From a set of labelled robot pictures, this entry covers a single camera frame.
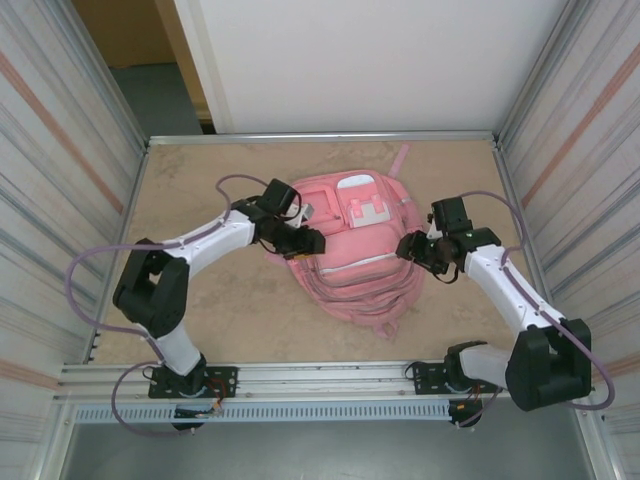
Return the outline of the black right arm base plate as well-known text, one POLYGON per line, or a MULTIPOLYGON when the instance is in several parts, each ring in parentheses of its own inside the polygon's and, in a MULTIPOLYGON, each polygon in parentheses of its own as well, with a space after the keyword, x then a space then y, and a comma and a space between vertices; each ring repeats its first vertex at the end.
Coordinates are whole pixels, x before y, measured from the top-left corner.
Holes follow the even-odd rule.
POLYGON ((497 387, 480 380, 454 381, 444 363, 413 362, 404 370, 405 378, 413 384, 416 395, 475 395, 493 394, 497 387))

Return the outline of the white door frame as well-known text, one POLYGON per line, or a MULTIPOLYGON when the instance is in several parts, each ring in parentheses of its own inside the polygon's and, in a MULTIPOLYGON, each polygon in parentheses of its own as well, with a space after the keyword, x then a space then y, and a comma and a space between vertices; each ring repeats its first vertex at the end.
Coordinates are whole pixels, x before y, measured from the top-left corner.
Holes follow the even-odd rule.
POLYGON ((174 0, 201 88, 218 134, 236 132, 201 0, 174 0))

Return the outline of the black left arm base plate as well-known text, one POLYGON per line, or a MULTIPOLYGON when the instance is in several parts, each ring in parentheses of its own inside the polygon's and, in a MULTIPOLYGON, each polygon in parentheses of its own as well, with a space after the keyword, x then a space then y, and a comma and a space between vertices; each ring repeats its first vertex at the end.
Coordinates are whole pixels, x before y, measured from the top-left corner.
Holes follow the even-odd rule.
POLYGON ((148 397, 151 399, 233 398, 238 384, 237 367, 202 366, 186 376, 167 367, 152 369, 148 397))

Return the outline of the pink school backpack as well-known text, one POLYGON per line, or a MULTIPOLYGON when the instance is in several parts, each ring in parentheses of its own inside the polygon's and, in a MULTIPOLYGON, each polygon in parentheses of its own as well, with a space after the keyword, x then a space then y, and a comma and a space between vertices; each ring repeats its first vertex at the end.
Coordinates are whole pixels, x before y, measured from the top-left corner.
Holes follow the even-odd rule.
POLYGON ((367 326, 385 339, 396 335, 425 277, 396 254, 402 238, 424 227, 416 203, 397 179, 408 152, 403 145, 386 174, 352 170, 295 181, 313 209, 307 224, 324 235, 325 251, 293 260, 265 255, 287 267, 329 315, 367 326))

